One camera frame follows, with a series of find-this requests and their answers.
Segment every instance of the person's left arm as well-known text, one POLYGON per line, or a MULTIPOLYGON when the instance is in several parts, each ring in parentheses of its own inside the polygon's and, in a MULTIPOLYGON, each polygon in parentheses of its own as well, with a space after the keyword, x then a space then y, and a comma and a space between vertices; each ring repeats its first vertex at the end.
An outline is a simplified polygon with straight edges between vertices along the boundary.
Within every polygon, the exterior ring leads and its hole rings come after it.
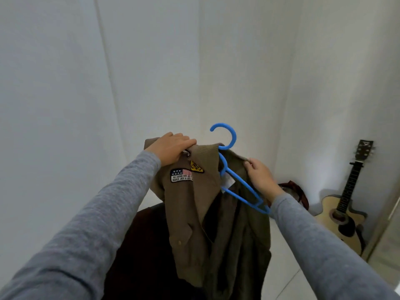
POLYGON ((141 152, 15 274, 0 291, 0 300, 100 299, 153 177, 195 143, 168 133, 141 152))

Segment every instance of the guitar body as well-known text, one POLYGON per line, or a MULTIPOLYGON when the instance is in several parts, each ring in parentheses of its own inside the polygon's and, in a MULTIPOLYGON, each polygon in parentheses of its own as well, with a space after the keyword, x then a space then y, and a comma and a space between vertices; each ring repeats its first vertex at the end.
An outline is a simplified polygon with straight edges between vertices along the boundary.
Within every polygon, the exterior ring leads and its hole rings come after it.
POLYGON ((332 215, 332 212, 336 210, 339 201, 340 198, 334 196, 327 196, 323 198, 323 211, 319 215, 315 216, 315 219, 317 222, 337 235, 337 237, 339 237, 350 248, 352 248, 354 252, 356 252, 358 255, 361 255, 364 249, 364 241, 362 240, 361 235, 359 236, 359 234, 357 234, 356 228, 365 221, 366 214, 355 211, 351 208, 351 206, 349 206, 346 212, 348 218, 347 223, 340 225, 332 215))

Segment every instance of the person's left hand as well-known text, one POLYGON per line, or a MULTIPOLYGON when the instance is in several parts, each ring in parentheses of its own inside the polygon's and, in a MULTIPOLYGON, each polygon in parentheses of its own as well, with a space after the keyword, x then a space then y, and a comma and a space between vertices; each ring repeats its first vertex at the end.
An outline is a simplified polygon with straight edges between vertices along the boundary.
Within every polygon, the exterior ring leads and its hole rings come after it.
POLYGON ((145 149, 151 151, 161 160, 161 166, 175 163, 179 160, 182 151, 197 143, 196 139, 190 139, 183 134, 166 133, 158 138, 152 145, 145 149))

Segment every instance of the yellow patch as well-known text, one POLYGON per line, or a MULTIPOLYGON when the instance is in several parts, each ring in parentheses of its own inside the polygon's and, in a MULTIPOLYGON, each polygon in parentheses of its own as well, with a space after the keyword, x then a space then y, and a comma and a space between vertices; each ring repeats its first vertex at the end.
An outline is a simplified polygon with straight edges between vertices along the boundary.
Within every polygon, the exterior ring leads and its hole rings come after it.
POLYGON ((204 170, 193 161, 190 161, 190 169, 198 173, 204 173, 204 170))

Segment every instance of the white floor tile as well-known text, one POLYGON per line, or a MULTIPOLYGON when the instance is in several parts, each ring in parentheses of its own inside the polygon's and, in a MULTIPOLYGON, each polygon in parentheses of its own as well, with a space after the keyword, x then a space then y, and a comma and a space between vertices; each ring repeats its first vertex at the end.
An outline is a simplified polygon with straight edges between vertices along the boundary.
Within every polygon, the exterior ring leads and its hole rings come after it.
POLYGON ((316 300, 315 294, 300 270, 278 296, 277 300, 316 300))
POLYGON ((273 219, 271 219, 271 253, 271 262, 261 292, 262 300, 275 300, 300 269, 273 219))

